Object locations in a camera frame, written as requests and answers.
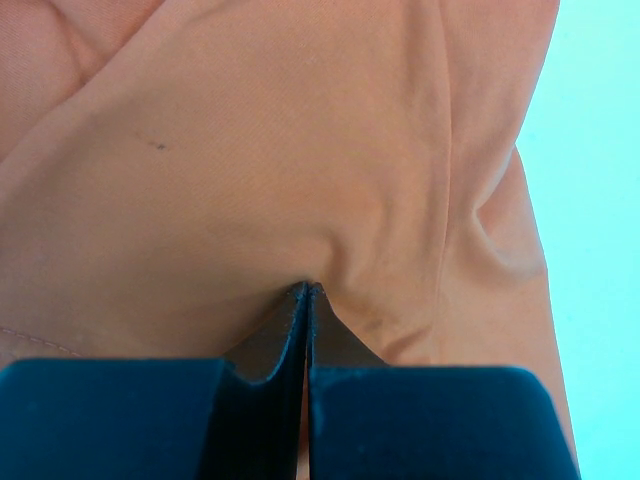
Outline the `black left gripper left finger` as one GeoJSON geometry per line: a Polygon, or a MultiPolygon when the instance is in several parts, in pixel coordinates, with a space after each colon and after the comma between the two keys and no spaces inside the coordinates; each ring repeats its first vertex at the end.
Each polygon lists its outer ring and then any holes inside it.
{"type": "Polygon", "coordinates": [[[5,479],[292,479],[306,288],[222,358],[53,359],[1,372],[5,479]]]}

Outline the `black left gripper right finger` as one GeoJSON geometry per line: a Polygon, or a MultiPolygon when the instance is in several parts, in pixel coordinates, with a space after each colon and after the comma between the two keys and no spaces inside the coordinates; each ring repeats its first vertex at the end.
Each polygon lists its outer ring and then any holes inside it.
{"type": "Polygon", "coordinates": [[[314,479],[575,479],[552,400],[529,371],[397,367],[309,291],[314,479]]]}

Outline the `orange t shirt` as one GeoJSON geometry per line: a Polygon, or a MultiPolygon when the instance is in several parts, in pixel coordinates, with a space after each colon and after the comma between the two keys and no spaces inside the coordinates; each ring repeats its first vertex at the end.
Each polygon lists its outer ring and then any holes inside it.
{"type": "Polygon", "coordinates": [[[304,285],[314,479],[319,286],[389,365],[532,373],[575,462],[516,146],[558,10],[3,2],[1,372],[222,358],[304,285]]]}

